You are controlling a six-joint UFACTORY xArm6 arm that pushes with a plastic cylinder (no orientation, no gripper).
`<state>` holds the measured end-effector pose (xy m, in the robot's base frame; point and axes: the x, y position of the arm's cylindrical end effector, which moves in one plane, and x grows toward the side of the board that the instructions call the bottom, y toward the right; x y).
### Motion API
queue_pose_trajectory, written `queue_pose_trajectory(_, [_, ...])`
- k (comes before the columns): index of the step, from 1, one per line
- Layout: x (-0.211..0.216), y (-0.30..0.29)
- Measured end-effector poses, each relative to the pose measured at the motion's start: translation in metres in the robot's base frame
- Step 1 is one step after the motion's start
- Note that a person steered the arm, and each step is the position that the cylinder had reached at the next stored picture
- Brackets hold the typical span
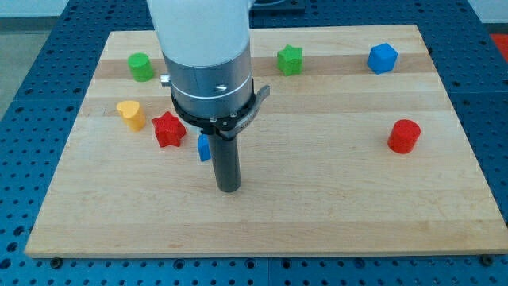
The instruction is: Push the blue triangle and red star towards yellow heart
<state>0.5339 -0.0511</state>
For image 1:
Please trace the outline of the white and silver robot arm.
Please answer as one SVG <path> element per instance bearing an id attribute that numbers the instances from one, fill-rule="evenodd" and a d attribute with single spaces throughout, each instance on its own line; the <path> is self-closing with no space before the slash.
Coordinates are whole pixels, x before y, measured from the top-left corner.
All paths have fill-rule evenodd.
<path id="1" fill-rule="evenodd" d="M 178 106 L 197 118 L 223 118 L 253 93 L 252 0 L 148 0 Z"/>

